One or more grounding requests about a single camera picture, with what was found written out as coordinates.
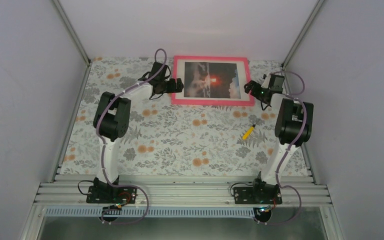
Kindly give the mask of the pink picture frame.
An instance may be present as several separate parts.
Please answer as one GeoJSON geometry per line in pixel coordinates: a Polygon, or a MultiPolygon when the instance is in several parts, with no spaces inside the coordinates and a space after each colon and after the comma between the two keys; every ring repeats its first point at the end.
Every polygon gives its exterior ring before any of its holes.
{"type": "Polygon", "coordinates": [[[176,55],[173,60],[172,76],[181,78],[185,88],[185,63],[186,62],[209,62],[209,63],[233,63],[237,64],[239,78],[240,99],[229,98],[192,98],[184,97],[184,89],[180,93],[171,95],[173,105],[199,105],[199,106],[239,106],[252,107],[255,100],[244,91],[244,85],[251,81],[248,59],[245,57],[215,57],[215,56],[187,56],[176,55]]]}

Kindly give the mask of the yellow screwdriver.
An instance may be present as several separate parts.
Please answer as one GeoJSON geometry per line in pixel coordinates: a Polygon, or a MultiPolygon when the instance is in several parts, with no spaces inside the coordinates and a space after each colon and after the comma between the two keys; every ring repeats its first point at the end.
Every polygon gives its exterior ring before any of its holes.
{"type": "Polygon", "coordinates": [[[251,135],[251,133],[254,131],[255,127],[256,127],[255,124],[251,125],[249,129],[243,134],[242,140],[247,140],[251,135]]]}

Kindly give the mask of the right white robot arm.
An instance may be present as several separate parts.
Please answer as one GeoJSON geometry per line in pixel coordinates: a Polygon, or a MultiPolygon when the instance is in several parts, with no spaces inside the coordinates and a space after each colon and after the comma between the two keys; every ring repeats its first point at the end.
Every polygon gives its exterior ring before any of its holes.
{"type": "Polygon", "coordinates": [[[244,92],[258,100],[263,110],[270,107],[278,111],[273,152],[260,172],[264,182],[275,185],[280,183],[290,158],[311,137],[314,105],[301,101],[296,93],[284,93],[285,76],[281,71],[265,75],[263,80],[263,83],[249,81],[244,92]]]}

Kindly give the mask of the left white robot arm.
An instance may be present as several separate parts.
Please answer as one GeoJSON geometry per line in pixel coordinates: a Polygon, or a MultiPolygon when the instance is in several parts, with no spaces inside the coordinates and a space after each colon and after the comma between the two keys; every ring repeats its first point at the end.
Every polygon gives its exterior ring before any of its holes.
{"type": "Polygon", "coordinates": [[[99,100],[93,126],[100,143],[100,170],[96,178],[104,184],[99,196],[111,203],[119,197],[118,152],[121,138],[129,130],[132,103],[154,100],[164,94],[181,93],[184,84],[181,78],[172,78],[168,65],[154,62],[133,85],[119,94],[104,92],[99,100]]]}

